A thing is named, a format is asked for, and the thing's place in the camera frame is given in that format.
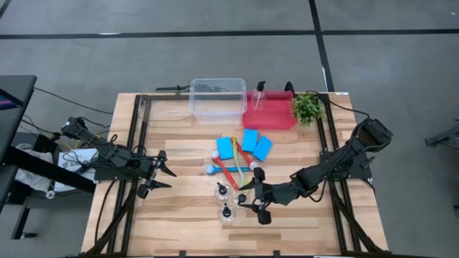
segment clear plastic container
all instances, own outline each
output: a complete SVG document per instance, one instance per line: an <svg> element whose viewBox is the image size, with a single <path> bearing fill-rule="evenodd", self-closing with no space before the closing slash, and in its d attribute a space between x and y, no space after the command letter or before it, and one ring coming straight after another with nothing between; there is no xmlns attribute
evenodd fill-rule
<svg viewBox="0 0 459 258"><path fill-rule="evenodd" d="M240 124L247 110L247 88L239 78L195 79L189 107L198 123Z"/></svg>

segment blue block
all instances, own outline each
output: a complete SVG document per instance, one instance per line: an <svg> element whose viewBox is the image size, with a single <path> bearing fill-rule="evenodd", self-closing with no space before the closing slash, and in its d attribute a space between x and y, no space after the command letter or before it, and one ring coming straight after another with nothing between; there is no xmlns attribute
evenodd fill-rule
<svg viewBox="0 0 459 258"><path fill-rule="evenodd" d="M242 140L242 150L253 152L257 146L258 131L245 129L244 140Z"/></svg>
<svg viewBox="0 0 459 258"><path fill-rule="evenodd" d="M232 154L232 144L230 137L223 137L217 139L217 149L220 159L233 158Z"/></svg>
<svg viewBox="0 0 459 258"><path fill-rule="evenodd" d="M265 161L266 156L270 152L272 146L273 142L270 141L270 139L268 139L266 136L262 136L257 144L257 147L255 147L255 150L253 151L253 155L260 161Z"/></svg>

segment red tray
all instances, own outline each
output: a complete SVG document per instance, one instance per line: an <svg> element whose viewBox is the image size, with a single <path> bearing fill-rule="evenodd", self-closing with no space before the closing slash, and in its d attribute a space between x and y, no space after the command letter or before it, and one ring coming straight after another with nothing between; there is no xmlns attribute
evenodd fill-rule
<svg viewBox="0 0 459 258"><path fill-rule="evenodd" d="M261 110L253 110L252 93L247 93L247 111L242 115L242 124L247 129L287 130L296 125L291 105L293 93L288 91L267 91Z"/></svg>

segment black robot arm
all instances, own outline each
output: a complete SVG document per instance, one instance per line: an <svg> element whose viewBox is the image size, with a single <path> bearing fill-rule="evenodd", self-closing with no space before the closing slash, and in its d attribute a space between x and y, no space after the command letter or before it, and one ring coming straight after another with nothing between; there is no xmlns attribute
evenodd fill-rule
<svg viewBox="0 0 459 258"><path fill-rule="evenodd" d="M160 150L157 156L134 153L123 145L115 144L116 135L107 142L91 133L87 129L83 118L69 118L61 128L61 132L68 138L82 140L84 143L96 148L99 152L98 159L94 162L96 166L127 173L135 179L146 179L146 182L141 184L137 190L137 195L142 199L146 198L149 190L171 187L166 183L154 180L158 169L170 176L176 176L166 166L166 151Z"/></svg>
<svg viewBox="0 0 459 258"><path fill-rule="evenodd" d="M315 166L302 168L290 176L290 181L280 184L264 183L265 172L261 168L254 170L254 178L240 190L255 189L252 204L241 204L258 214L261 224L271 223L270 212L266 208L271 204L288 205L298 197L309 197L317 191L318 185L335 173L347 172L353 165L354 158L366 152L376 153L385 148L392 138L392 133L378 120L366 119L352 131L346 144L332 153L327 159ZM368 166L367 160L361 166Z"/></svg>

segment potted plant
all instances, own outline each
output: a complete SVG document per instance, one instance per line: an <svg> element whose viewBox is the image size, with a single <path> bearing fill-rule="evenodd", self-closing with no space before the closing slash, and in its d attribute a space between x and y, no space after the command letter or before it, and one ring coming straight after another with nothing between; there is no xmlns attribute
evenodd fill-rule
<svg viewBox="0 0 459 258"><path fill-rule="evenodd" d="M323 118L322 107L319 105L317 94L307 92L293 99L292 111L300 125L310 125L316 118Z"/></svg>

